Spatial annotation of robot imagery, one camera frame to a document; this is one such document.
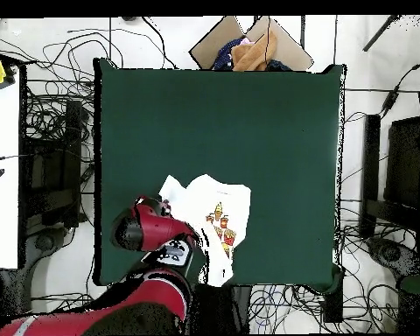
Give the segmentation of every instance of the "white cloth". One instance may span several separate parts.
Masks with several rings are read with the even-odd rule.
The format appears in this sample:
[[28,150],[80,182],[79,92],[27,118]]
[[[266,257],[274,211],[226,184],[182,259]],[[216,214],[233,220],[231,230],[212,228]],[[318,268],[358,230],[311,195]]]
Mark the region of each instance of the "white cloth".
[[[220,183],[206,174],[184,188],[169,175],[159,194],[169,201],[172,217],[186,221],[199,234],[210,261],[207,283],[221,287],[233,276],[233,250],[246,237],[250,189]],[[202,283],[203,271],[199,276]]]

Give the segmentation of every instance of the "white table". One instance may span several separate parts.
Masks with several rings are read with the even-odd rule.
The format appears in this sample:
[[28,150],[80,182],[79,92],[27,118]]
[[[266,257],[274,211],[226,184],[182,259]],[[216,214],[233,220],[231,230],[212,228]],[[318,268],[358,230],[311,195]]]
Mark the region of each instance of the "white table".
[[[18,155],[19,85],[0,90],[0,157]],[[18,158],[0,161],[0,268],[18,267]]]

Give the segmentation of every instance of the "orange cloth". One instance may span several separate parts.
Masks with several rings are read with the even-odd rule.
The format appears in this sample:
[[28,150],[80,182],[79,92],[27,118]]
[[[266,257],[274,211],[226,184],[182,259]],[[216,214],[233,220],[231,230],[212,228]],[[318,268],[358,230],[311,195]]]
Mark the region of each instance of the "orange cloth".
[[232,48],[232,61],[234,62],[234,71],[264,71],[267,62],[271,60],[272,55],[277,49],[277,37],[274,32],[269,31],[264,34],[253,45],[238,45]]

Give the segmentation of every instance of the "cartoon character print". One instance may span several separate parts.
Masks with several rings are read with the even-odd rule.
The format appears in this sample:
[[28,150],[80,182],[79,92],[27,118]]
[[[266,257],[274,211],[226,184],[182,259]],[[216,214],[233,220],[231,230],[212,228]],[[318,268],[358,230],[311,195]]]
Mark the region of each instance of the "cartoon character print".
[[229,258],[232,258],[236,232],[228,228],[228,215],[223,213],[221,202],[216,205],[212,213],[206,216],[206,221],[213,225],[224,251]]

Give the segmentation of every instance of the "cardboard box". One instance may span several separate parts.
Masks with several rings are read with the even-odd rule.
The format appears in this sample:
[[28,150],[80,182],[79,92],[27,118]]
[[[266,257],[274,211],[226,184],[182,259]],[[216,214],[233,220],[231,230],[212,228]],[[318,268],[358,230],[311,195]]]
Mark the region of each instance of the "cardboard box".
[[[269,17],[261,17],[243,35],[242,29],[234,16],[225,16],[204,38],[202,38],[191,50],[190,55],[200,69],[211,69],[218,51],[233,39],[247,37],[256,42],[268,30]],[[270,19],[269,29],[277,38],[276,52],[273,60],[279,60],[293,71],[306,71],[313,64],[312,57],[302,49],[288,32],[274,19]]]

